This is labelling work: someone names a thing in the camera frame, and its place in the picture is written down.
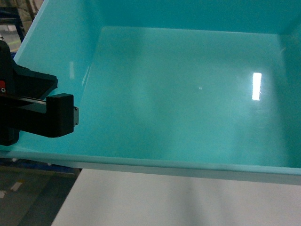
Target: glossy plastic surface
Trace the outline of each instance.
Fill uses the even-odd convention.
[[[80,121],[2,156],[301,168],[301,2],[45,1],[15,60],[56,75]]]

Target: red button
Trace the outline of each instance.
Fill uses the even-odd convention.
[[[0,80],[0,88],[6,88],[5,81]]]
[[[6,93],[5,81],[0,80],[0,93]]]

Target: bin floor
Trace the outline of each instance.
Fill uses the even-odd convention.
[[[299,53],[288,35],[104,27],[71,150],[299,167]]]

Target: black bracket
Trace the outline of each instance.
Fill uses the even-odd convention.
[[[18,66],[8,45],[0,40],[0,145],[16,143],[20,130],[45,137],[74,131],[79,110],[73,95],[48,97],[56,88],[55,76]]]

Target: white table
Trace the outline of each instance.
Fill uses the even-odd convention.
[[[301,186],[83,169],[52,226],[296,226]]]

